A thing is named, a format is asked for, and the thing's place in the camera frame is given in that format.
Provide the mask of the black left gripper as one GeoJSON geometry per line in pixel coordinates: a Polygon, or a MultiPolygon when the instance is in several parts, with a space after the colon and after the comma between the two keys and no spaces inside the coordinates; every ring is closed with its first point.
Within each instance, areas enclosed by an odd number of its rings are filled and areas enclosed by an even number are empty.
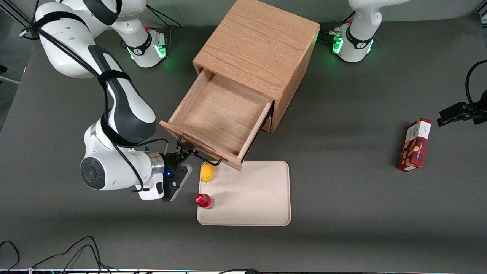
{"type": "Polygon", "coordinates": [[[475,125],[485,123],[487,121],[487,90],[484,90],[477,102],[473,102],[470,91],[467,90],[467,100],[468,104],[458,102],[440,111],[440,118],[437,119],[438,126],[443,127],[450,123],[465,120],[473,120],[475,125]]]}

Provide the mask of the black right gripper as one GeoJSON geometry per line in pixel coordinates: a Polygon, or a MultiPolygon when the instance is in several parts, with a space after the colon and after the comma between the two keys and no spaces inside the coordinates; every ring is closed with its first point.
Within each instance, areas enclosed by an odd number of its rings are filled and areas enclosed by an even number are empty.
{"type": "Polygon", "coordinates": [[[178,138],[176,142],[176,152],[163,154],[164,160],[164,179],[182,180],[187,174],[187,168],[183,163],[191,156],[198,155],[196,147],[190,142],[185,142],[178,138]]]}

